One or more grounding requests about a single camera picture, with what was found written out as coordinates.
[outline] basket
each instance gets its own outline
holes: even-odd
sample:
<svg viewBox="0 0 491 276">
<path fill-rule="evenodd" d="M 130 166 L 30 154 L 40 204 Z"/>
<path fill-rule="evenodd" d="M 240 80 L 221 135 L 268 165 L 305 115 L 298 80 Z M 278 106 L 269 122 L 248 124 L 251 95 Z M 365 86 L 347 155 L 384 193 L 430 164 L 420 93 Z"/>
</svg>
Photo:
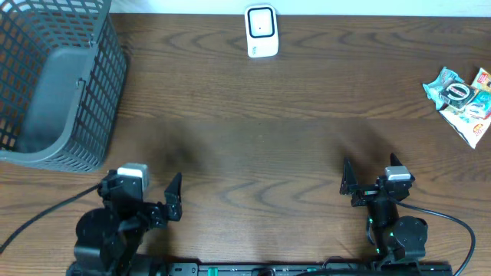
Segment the basket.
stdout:
<svg viewBox="0 0 491 276">
<path fill-rule="evenodd" d="M 2 0 L 0 160 L 98 169 L 127 70 L 110 0 Z"/>
</svg>

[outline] white rectangular object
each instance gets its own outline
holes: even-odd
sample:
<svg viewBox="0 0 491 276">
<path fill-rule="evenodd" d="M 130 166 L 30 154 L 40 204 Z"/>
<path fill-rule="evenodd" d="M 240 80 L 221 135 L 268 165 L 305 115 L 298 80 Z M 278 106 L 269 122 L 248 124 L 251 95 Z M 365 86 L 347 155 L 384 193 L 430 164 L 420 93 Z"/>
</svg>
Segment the white rectangular object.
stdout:
<svg viewBox="0 0 491 276">
<path fill-rule="evenodd" d="M 271 57 L 278 53 L 276 11 L 271 5 L 255 5 L 245 10 L 247 54 L 251 58 Z"/>
</svg>

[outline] tabletop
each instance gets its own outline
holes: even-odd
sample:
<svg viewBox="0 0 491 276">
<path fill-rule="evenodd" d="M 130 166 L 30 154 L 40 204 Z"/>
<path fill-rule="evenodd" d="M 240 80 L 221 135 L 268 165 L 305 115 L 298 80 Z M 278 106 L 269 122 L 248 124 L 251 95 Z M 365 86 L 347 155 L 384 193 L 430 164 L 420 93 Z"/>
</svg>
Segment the tabletop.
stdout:
<svg viewBox="0 0 491 276">
<path fill-rule="evenodd" d="M 421 87 L 443 66 L 467 82 L 491 68 L 486 18 L 279 16 L 279 53 L 247 56 L 243 16 L 111 15 L 130 57 L 104 167 L 74 174 L 0 164 L 0 240 L 127 162 L 146 163 L 146 199 L 183 173 L 183 218 L 139 252 L 201 262 L 323 261 L 374 255 L 367 210 L 339 195 L 342 163 L 361 182 L 394 152 L 416 177 L 406 203 L 475 231 L 465 275 L 491 270 L 491 134 L 471 149 Z M 37 221 L 0 257 L 2 275 L 64 275 L 75 225 L 97 193 Z M 455 271 L 470 246 L 450 221 L 429 225 L 425 261 Z"/>
</svg>

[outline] brown wooden surface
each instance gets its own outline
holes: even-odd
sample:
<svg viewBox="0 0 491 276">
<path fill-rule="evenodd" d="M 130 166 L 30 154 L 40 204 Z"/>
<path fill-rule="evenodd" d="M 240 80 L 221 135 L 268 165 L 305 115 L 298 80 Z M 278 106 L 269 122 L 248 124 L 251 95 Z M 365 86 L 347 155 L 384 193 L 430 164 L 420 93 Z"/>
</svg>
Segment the brown wooden surface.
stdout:
<svg viewBox="0 0 491 276">
<path fill-rule="evenodd" d="M 466 221 L 477 236 L 464 274 L 491 269 L 491 134 L 472 150 L 439 117 L 422 82 L 442 66 L 471 81 L 491 69 L 491 21 L 465 18 L 278 18 L 277 56 L 250 59 L 242 16 L 113 15 L 131 55 L 104 168 L 70 174 L 0 164 L 0 240 L 43 209 L 125 162 L 151 171 L 148 199 L 182 171 L 181 222 L 152 231 L 140 252 L 201 261 L 322 261 L 374 254 L 365 209 L 338 194 L 342 158 L 360 179 L 390 152 L 416 176 L 406 202 Z M 75 225 L 95 193 L 24 231 L 1 275 L 64 275 Z M 427 260 L 456 270 L 464 228 L 429 223 Z"/>
</svg>

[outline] white backdrop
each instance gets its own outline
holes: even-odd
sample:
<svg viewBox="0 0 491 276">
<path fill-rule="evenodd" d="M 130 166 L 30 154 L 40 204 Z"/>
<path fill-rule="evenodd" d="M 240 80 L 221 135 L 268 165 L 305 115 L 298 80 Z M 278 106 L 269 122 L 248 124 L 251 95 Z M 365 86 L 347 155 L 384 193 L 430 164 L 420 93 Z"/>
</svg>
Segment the white backdrop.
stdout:
<svg viewBox="0 0 491 276">
<path fill-rule="evenodd" d="M 265 3 L 280 15 L 491 16 L 491 0 L 113 0 L 111 12 L 239 15 Z"/>
</svg>

